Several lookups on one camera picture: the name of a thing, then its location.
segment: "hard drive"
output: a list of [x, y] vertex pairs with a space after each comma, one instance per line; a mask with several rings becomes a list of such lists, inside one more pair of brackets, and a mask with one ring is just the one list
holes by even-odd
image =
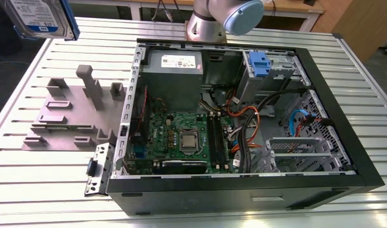
[[22, 38], [78, 40], [79, 28], [67, 0], [0, 0]]

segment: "ram slot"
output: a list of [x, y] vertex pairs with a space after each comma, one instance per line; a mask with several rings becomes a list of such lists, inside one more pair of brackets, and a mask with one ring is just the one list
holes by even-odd
[[221, 117], [214, 119], [214, 128], [215, 128], [215, 141], [217, 141], [217, 157], [218, 164], [225, 167], [226, 165], [226, 151], [225, 151], [225, 140], [223, 140], [223, 128]]
[[213, 166], [217, 166], [217, 152], [215, 152], [215, 138], [214, 138], [214, 119], [213, 116], [207, 117], [207, 139], [211, 155]]

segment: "blue hard drive label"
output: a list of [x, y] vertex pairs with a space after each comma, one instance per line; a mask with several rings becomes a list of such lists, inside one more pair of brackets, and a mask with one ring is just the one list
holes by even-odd
[[11, 0], [23, 23], [34, 31], [55, 32], [59, 27], [48, 4], [43, 0]]

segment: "motherboard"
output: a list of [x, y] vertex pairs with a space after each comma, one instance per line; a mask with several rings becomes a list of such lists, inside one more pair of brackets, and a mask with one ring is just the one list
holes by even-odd
[[231, 117], [218, 114], [153, 113], [146, 146], [134, 146], [135, 170], [157, 173], [233, 173], [227, 134]]

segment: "floor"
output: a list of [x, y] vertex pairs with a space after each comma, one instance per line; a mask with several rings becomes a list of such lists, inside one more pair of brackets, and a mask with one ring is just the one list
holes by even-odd
[[[0, 62], [22, 62], [0, 64], [0, 111], [26, 73], [28, 67], [26, 63], [31, 63], [43, 42], [43, 40], [23, 40], [23, 49], [20, 52], [10, 56], [0, 56]], [[384, 50], [377, 51], [365, 65], [387, 94], [387, 55], [384, 54]]]

